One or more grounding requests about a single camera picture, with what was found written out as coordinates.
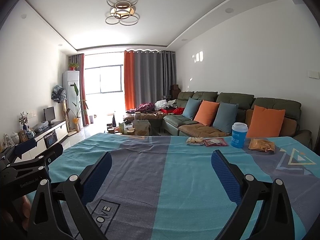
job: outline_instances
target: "orange pillow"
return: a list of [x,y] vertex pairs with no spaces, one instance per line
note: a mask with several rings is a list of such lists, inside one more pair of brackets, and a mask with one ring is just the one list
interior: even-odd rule
[[202,123],[203,125],[211,125],[213,119],[216,117],[219,105],[220,103],[202,101],[194,121]]
[[284,114],[285,110],[266,109],[261,106],[254,106],[247,137],[278,137]]

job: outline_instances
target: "computer monitor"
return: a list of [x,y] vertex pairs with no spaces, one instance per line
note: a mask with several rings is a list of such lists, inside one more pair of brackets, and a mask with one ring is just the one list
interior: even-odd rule
[[43,112],[44,112],[44,119],[49,122],[49,125],[53,125],[51,121],[56,119],[56,116],[54,115],[53,106],[43,109]]

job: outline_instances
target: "green plant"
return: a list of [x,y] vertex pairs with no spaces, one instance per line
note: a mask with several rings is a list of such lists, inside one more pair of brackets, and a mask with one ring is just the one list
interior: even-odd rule
[[71,62],[71,63],[69,63],[69,67],[74,67],[75,69],[78,69],[79,64]]
[[[79,90],[78,87],[76,85],[76,83],[73,84],[73,88],[75,89],[76,92],[76,96],[78,97],[79,95]],[[80,100],[79,103],[78,102],[72,102],[74,104],[74,106],[76,107],[76,112],[72,111],[70,108],[67,109],[67,114],[69,113],[69,111],[71,110],[71,112],[75,115],[76,118],[80,117],[80,113],[81,113],[81,105],[83,107],[83,111],[85,114],[87,114],[87,109],[89,109],[86,100]]]
[[21,125],[25,125],[26,123],[28,123],[28,113],[20,113],[19,123],[21,123]]

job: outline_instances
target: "light switch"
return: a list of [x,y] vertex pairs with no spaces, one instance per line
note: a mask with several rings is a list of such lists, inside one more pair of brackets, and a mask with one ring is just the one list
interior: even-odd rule
[[315,78],[319,79],[319,72],[318,71],[313,71],[313,70],[308,70],[308,77],[309,78]]

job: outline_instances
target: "green sofa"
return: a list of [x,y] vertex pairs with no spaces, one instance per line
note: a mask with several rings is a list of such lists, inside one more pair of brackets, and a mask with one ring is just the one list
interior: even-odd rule
[[[238,104],[236,122],[247,123],[247,125],[250,125],[255,105],[277,110],[285,109],[285,121],[280,136],[292,136],[308,148],[312,147],[311,132],[300,130],[301,104],[299,102],[278,98],[254,98],[254,95],[240,93],[220,93],[218,95],[217,92],[181,92],[177,100],[178,107],[185,107],[189,97],[197,100]],[[183,115],[165,116],[162,127],[176,136],[223,137],[231,135],[214,127],[204,126]]]

